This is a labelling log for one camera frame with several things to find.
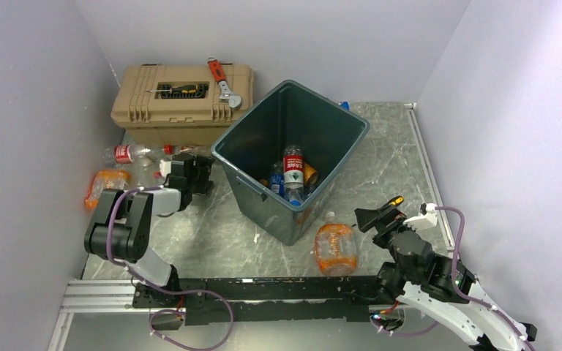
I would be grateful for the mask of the clear Pepsi bottle blue label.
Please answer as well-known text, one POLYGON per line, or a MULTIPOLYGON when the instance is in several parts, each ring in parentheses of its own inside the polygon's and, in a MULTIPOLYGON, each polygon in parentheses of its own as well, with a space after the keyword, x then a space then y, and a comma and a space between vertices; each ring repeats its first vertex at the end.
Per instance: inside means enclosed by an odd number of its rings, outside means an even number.
POLYGON ((286 189, 285 200, 293 206, 301 206, 304 203, 304 190, 303 189, 286 189))

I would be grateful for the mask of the Pepsi bottle blue cap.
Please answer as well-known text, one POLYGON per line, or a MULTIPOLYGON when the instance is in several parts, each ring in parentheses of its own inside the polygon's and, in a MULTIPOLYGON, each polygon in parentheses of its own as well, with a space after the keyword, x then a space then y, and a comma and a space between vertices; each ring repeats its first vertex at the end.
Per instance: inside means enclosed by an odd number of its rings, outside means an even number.
POLYGON ((269 188, 273 193, 284 197, 285 187, 284 187, 284 166, 282 161, 275 162, 270 171, 269 176, 269 188))

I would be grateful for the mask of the large orange bottle front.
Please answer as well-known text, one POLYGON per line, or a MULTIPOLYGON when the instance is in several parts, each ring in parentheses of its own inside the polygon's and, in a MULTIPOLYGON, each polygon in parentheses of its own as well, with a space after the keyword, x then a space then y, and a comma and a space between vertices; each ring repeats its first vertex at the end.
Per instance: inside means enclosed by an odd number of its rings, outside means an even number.
POLYGON ((349 276, 358 266, 358 250, 350 225, 337 220, 333 211, 325 214, 325 223, 314 240, 315 260, 324 276, 349 276))

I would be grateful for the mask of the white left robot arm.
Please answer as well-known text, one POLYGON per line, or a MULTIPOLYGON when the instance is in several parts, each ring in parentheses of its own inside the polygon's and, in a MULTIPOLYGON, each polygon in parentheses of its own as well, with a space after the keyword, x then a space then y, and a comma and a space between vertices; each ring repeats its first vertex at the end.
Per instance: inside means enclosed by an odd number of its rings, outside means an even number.
POLYGON ((151 222, 187 208, 196 195, 208 195, 214 158, 182 153, 160 161, 162 183, 131 190, 105 189, 84 238, 84 249, 123 268, 147 287, 164 307, 181 297, 176 268, 149 246, 151 222))

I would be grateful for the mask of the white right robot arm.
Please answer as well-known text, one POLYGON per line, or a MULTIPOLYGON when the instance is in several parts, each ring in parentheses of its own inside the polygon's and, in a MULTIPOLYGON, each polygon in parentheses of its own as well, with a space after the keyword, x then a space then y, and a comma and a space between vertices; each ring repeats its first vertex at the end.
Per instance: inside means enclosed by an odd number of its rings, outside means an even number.
POLYGON ((460 259, 460 242, 465 225, 462 211, 424 203, 416 216, 398 208, 398 196, 377 209, 354 211, 358 229, 376 231, 373 243, 389 252, 375 277, 375 297, 382 303, 394 301, 411 306, 452 331, 471 350, 532 350, 537 329, 510 317, 481 286, 474 273, 460 259), (419 231, 435 227, 439 211, 451 211, 460 218, 452 256, 438 254, 419 231))

